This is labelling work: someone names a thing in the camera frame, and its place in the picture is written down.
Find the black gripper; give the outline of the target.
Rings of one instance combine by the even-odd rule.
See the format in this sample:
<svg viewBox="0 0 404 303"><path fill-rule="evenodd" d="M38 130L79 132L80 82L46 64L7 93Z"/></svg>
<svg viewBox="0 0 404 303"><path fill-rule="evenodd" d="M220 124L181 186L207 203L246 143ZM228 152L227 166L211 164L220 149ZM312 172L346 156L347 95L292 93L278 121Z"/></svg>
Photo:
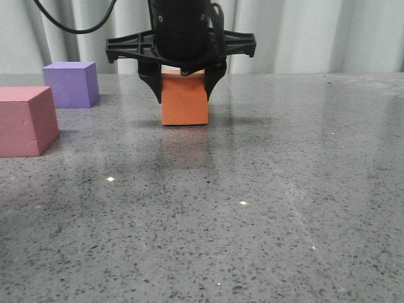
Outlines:
<svg viewBox="0 0 404 303"><path fill-rule="evenodd" d="M211 1L149 1L151 29L108 39L110 63L138 61L138 76L162 102L162 65L179 68L184 76L205 70L207 100L227 71L227 57L253 57L255 37L224 29L222 7Z"/></svg>

